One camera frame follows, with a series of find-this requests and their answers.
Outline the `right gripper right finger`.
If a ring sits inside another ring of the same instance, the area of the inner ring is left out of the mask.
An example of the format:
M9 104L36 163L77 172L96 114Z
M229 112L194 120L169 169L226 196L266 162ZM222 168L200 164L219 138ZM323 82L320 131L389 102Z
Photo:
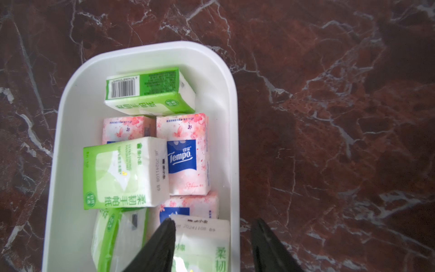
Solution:
M263 219L251 224L251 248L256 272L303 272Z

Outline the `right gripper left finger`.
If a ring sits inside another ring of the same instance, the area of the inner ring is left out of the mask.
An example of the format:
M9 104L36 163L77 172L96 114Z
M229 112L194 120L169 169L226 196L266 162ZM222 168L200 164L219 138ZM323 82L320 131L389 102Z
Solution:
M123 271L171 272L175 241L175 222L167 218Z

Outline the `green tissue pack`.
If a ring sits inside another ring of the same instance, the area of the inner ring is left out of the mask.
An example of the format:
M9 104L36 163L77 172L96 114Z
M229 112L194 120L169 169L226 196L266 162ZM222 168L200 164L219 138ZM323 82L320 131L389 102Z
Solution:
M105 104L129 116L170 116L196 111L196 93L178 67L106 79Z
M147 208L99 210L91 254L99 272L122 272L147 242Z
M228 272L230 222L196 216L170 216L176 225L173 272Z
M83 207L156 207L170 198L165 139L143 137L83 149Z

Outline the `white storage box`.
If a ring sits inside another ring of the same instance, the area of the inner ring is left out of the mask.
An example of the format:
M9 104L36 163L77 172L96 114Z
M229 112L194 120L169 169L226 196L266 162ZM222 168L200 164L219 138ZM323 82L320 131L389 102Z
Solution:
M83 149L102 142L102 121L119 112L104 103L105 81L135 71L179 67L210 120L210 168L220 217L231 224L230 271L240 264L240 183L237 89L229 66L209 47L174 41L120 49L85 62L68 81L58 111L45 228L45 272L92 272L95 210L83 207Z

